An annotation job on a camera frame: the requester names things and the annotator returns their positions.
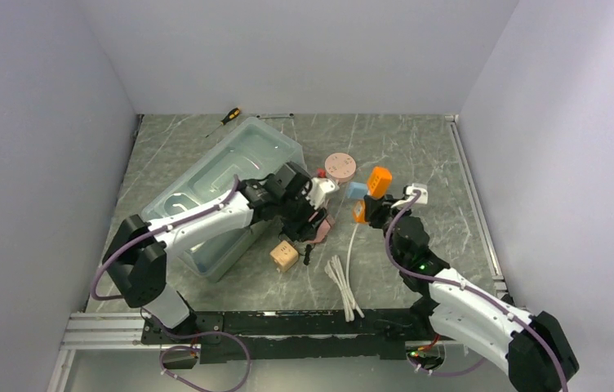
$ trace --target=floor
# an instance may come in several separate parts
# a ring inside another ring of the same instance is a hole
[[[211,137],[222,115],[147,115],[131,154],[115,209],[109,240],[122,219],[140,213],[178,176],[222,140],[246,116]],[[471,199],[456,157],[455,145],[441,115],[297,114],[293,119],[268,119],[270,126],[303,146],[310,171],[323,167],[334,152],[347,152],[358,164],[354,180],[365,182],[374,166],[391,170],[390,192],[405,184],[427,184],[429,204],[417,207],[429,233],[431,248],[471,282],[493,291],[492,271],[483,250]],[[317,246],[309,266],[295,264],[279,274],[269,258],[278,244],[279,225],[272,225],[218,282],[200,279],[181,261],[168,265],[168,282],[196,310],[328,310],[342,307],[336,285],[324,266],[332,255],[345,261],[355,223],[353,201],[341,189],[329,203],[336,226]],[[350,271],[354,296],[363,308],[410,306],[410,292],[386,259],[380,230],[360,227],[354,241]],[[99,292],[116,289],[105,276]],[[90,301],[88,312],[127,312],[123,301]]]

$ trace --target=plastic bin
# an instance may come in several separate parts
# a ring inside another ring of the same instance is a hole
[[[305,167],[302,146],[257,118],[248,118],[144,208],[145,220],[175,215],[204,204],[240,180],[261,178],[292,161]],[[199,276],[217,282],[269,226],[232,230],[183,252],[182,261]]]

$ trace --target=pink object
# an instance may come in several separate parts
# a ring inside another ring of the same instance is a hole
[[[355,169],[358,165],[355,164],[355,159],[346,153],[334,153],[328,156],[324,167],[327,169],[329,178],[343,184],[353,179]]]
[[[331,215],[327,216],[327,219],[325,219],[321,225],[319,225],[319,228],[317,229],[317,236],[311,240],[311,241],[305,241],[306,243],[320,243],[322,242],[326,237],[329,231],[331,231],[331,227],[333,227],[333,224],[336,223],[334,221],[334,219],[331,217]]]

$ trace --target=wooden block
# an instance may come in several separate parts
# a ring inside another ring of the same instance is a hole
[[[281,272],[286,272],[292,267],[300,256],[297,250],[292,247],[288,241],[282,241],[277,247],[270,253],[271,258],[274,259],[274,263]]]

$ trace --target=screwdriver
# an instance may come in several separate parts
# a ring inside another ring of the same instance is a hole
[[[213,131],[211,131],[211,133],[209,133],[208,135],[204,136],[204,138],[209,137],[213,132],[217,131],[218,128],[223,127],[225,124],[233,121],[239,115],[240,115],[240,109],[239,108],[235,108],[235,109],[230,110],[228,112],[228,115],[225,116],[225,118],[223,118],[222,120],[220,120],[220,125],[218,127],[216,127]]]

